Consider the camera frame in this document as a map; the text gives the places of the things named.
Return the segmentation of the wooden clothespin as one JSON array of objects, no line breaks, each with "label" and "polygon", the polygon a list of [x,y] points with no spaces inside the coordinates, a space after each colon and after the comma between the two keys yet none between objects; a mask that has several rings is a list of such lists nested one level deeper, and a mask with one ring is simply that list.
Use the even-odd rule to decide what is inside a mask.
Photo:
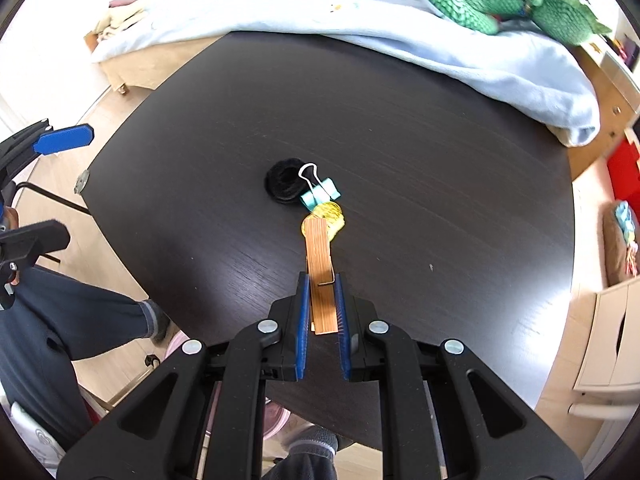
[{"label": "wooden clothespin", "polygon": [[316,335],[337,332],[334,273],[326,220],[308,216],[303,221],[307,274],[310,279],[312,331]]}]

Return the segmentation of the yellow tape roll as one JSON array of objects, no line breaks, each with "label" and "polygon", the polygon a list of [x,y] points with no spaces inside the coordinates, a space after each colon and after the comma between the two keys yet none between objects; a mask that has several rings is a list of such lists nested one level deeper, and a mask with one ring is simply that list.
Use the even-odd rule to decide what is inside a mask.
[{"label": "yellow tape roll", "polygon": [[312,214],[326,222],[328,240],[334,240],[336,234],[345,226],[345,217],[338,203],[326,202],[314,207]]}]

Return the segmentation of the teal binder clip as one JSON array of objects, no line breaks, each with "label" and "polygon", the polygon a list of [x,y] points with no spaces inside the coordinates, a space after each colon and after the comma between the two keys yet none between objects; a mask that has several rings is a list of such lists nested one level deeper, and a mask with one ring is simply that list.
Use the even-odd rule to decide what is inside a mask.
[{"label": "teal binder clip", "polygon": [[334,202],[341,197],[340,191],[330,178],[321,180],[318,176],[318,167],[314,162],[306,162],[298,170],[298,177],[302,179],[309,190],[303,192],[300,200],[309,211],[326,202]]}]

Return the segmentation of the black hair scrunchie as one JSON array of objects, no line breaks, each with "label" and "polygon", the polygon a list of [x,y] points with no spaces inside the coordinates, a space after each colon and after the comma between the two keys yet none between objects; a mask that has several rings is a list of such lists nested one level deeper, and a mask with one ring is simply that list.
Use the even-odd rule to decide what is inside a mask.
[{"label": "black hair scrunchie", "polygon": [[299,158],[287,158],[276,162],[265,174],[264,187],[277,203],[293,205],[309,190],[308,183],[299,175],[305,162]]}]

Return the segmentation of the pink trash bin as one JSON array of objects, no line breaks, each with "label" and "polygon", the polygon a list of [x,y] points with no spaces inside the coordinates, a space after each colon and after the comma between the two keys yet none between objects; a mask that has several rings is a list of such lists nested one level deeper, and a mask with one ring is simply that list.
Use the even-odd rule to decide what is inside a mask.
[{"label": "pink trash bin", "polygon": [[213,444],[230,448],[237,444],[246,452],[258,450],[260,442],[277,434],[291,412],[265,396],[260,352],[269,344],[254,327],[218,347],[207,347],[197,339],[178,333],[169,343],[168,356],[195,361],[179,374],[181,380],[198,388],[208,383],[209,375],[221,374],[214,385],[212,408],[205,430]]}]

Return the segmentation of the folded beige towels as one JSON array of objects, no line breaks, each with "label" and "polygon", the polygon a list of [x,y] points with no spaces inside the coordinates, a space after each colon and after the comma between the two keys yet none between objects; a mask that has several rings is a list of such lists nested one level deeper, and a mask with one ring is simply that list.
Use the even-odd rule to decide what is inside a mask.
[{"label": "folded beige towels", "polygon": [[103,41],[130,28],[143,18],[145,6],[140,0],[112,0],[103,18],[94,26],[93,33]]}]

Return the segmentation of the black wooden table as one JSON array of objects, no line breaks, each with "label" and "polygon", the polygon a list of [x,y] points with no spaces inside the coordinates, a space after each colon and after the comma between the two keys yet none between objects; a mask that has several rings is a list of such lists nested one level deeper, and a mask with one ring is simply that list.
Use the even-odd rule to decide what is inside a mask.
[{"label": "black wooden table", "polygon": [[302,224],[325,198],[352,295],[541,397],[573,272],[566,149],[460,81],[336,39],[234,32],[122,123],[81,196],[144,291],[208,344],[295,292]]}]

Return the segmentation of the light blue blanket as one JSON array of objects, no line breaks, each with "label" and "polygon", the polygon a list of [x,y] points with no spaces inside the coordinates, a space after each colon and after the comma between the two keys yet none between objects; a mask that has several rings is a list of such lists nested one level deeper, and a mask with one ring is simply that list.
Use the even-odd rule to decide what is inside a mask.
[{"label": "light blue blanket", "polygon": [[96,61],[227,32],[319,34],[460,80],[547,125],[569,148],[600,131],[596,94],[573,55],[526,26],[487,36],[426,0],[140,1],[140,21],[100,41]]}]

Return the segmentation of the white drawer cabinet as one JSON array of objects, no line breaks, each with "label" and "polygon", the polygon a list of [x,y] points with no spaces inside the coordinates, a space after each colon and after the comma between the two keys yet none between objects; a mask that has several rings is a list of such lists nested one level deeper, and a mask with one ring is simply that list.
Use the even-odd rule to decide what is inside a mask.
[{"label": "white drawer cabinet", "polygon": [[591,330],[568,412],[601,420],[628,420],[639,407],[639,280],[597,293]]}]

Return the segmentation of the brown pet bed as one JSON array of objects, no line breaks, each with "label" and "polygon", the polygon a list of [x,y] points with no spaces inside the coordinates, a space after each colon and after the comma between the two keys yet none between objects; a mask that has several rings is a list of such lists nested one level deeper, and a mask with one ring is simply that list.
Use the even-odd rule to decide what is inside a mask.
[{"label": "brown pet bed", "polygon": [[628,248],[624,233],[616,219],[615,211],[621,200],[605,204],[602,209],[602,234],[604,268],[610,286],[635,278],[639,273],[639,254],[628,259]]}]

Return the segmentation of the red storage box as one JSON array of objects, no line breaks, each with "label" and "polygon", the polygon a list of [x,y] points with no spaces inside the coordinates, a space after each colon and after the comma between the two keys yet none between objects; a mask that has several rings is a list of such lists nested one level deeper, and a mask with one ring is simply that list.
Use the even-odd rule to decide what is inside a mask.
[{"label": "red storage box", "polygon": [[639,149],[623,140],[606,161],[614,196],[626,200],[636,214],[640,208]]}]

